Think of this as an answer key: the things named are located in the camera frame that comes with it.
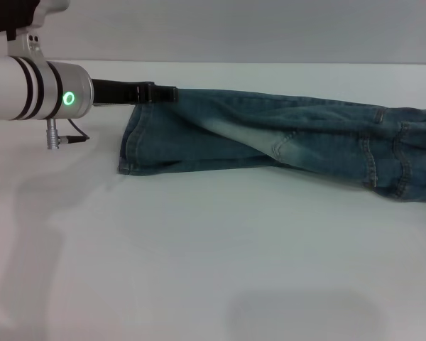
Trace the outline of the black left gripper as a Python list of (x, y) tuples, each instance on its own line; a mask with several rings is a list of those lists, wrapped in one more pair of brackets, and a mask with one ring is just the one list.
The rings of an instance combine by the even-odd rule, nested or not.
[(119, 82), (92, 79), (93, 105), (174, 103), (178, 101), (178, 88), (153, 82)]

